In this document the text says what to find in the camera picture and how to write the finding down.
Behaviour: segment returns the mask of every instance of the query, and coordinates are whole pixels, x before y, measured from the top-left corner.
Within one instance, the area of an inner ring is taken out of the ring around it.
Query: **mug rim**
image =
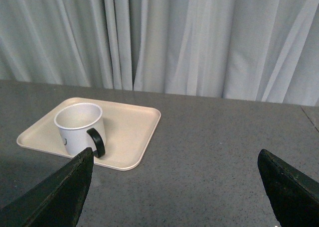
[[[87,125],[85,125],[85,126],[80,126],[80,127],[65,127],[65,126],[61,126],[60,124],[58,124],[58,122],[56,121],[56,119],[57,119],[57,117],[58,117],[63,111],[65,111],[66,109],[69,109],[69,108],[71,108],[71,107],[73,107],[73,106],[78,106],[78,105],[90,105],[90,106],[95,106],[95,107],[97,107],[97,108],[100,110],[100,114],[99,114],[98,118],[96,118],[93,122],[91,122],[91,123],[89,123],[89,124],[87,124]],[[56,125],[58,128],[63,129],[63,130],[80,130],[80,129],[87,128],[87,127],[92,126],[93,124],[97,123],[97,122],[100,120],[100,118],[102,117],[102,114],[103,114],[103,110],[102,110],[102,108],[101,108],[99,105],[97,105],[97,104],[94,104],[94,103],[77,103],[77,104],[72,104],[72,105],[69,105],[69,106],[67,106],[67,107],[64,107],[62,110],[60,110],[60,111],[55,115],[55,117],[54,117],[54,123],[55,123],[55,125]]]

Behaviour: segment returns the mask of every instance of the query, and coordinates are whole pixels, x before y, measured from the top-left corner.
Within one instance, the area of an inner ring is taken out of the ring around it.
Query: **speckled countertop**
[[[140,164],[94,166],[77,226],[279,226],[257,168],[262,148],[319,181],[319,108],[0,81],[0,208],[69,159],[16,138],[65,99],[153,107]]]

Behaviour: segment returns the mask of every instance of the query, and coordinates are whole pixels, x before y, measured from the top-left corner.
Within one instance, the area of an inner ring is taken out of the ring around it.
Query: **black mug handle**
[[[105,147],[100,134],[95,128],[91,128],[87,130],[86,132],[91,136],[96,146],[96,151],[93,152],[93,155],[96,156],[97,158],[100,158],[101,156],[105,154]]]

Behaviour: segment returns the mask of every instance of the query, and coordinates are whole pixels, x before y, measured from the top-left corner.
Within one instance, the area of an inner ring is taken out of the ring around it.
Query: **table surface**
[[[16,138],[71,97],[161,112],[140,164],[94,166],[77,226],[279,226],[257,157],[265,148],[319,181],[319,108],[0,81],[0,208],[69,159]]]

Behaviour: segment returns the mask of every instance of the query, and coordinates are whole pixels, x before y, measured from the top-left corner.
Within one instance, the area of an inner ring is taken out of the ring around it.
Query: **curtain fold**
[[[0,79],[319,105],[319,0],[0,0]]]

